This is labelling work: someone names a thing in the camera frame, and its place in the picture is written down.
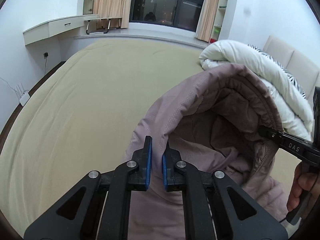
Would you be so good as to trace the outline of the right hand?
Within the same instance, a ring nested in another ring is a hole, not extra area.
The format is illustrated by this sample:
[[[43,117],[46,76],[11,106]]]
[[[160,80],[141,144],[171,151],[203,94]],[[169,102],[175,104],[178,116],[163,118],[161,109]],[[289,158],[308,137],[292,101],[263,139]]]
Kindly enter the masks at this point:
[[[319,197],[319,178],[313,173],[302,173],[302,163],[295,169],[291,191],[287,201],[287,210],[290,212],[299,204],[299,198],[303,190],[311,192],[305,215],[307,216]]]

